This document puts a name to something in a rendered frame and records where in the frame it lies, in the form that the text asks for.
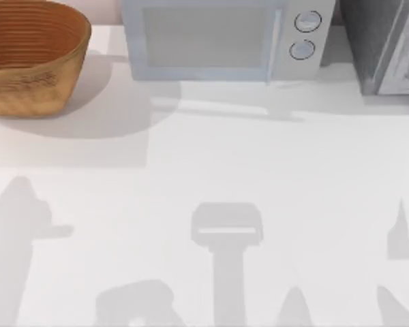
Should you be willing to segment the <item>microwave oven door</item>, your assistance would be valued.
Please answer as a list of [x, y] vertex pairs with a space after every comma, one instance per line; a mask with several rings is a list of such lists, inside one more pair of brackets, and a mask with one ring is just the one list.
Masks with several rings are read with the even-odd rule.
[[136, 80], [266, 81], [282, 0], [121, 0]]

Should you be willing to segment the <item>pale microwave oven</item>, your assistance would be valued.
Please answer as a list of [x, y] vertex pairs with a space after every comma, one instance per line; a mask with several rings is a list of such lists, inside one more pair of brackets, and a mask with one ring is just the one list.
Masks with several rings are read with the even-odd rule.
[[[326, 44], [336, 0], [282, 0], [279, 38], [273, 70], [273, 79], [307, 80], [318, 71]], [[322, 16], [321, 25], [311, 33], [301, 33], [294, 25], [298, 14], [317, 11]], [[310, 40], [316, 45], [315, 53], [303, 61], [294, 60], [289, 54], [290, 46], [301, 40]]]

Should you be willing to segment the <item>round microwave knob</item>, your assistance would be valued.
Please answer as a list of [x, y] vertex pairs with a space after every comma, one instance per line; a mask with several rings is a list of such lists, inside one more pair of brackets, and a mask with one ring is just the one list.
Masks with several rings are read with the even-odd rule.
[[322, 23], [322, 16], [314, 10], [301, 12], [294, 20], [294, 25], [301, 33], [311, 33]]
[[301, 40], [293, 43], [289, 48], [290, 56], [297, 61], [310, 58], [316, 51], [316, 45], [310, 40]]

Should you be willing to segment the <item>brown wicker basket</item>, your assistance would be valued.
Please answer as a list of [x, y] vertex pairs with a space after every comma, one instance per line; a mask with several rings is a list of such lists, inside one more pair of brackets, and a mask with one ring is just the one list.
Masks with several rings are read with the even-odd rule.
[[0, 0], [0, 116], [37, 117], [66, 106], [80, 77], [89, 19], [51, 0]]

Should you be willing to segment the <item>grey cabinet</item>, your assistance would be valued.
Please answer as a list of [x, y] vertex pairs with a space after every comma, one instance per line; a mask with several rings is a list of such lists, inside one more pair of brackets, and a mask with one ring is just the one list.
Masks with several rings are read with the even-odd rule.
[[409, 0], [340, 0], [364, 95], [409, 95]]

